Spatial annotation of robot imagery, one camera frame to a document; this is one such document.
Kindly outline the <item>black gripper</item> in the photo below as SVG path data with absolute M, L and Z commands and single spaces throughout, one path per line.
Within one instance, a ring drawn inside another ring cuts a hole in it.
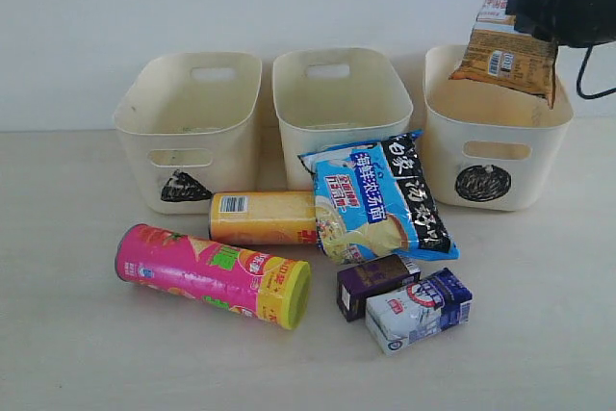
M 514 30 L 571 48 L 615 40 L 615 0 L 507 0 Z

